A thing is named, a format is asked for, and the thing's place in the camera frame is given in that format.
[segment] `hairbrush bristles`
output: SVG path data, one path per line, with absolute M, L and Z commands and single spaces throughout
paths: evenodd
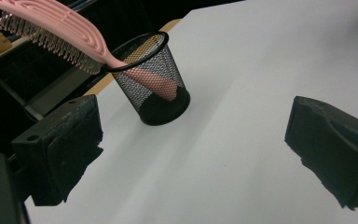
M 103 66 L 103 63 L 95 61 L 55 34 L 1 9 L 0 29 L 14 35 L 28 36 L 33 43 L 63 57 L 87 73 L 98 74 Z

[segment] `white table surface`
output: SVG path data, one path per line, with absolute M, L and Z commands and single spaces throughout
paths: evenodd
M 116 82 L 98 95 L 103 154 L 42 223 L 358 223 L 283 141 L 295 96 L 358 118 L 358 0 L 248 0 L 169 32 L 191 94 L 144 125 Z

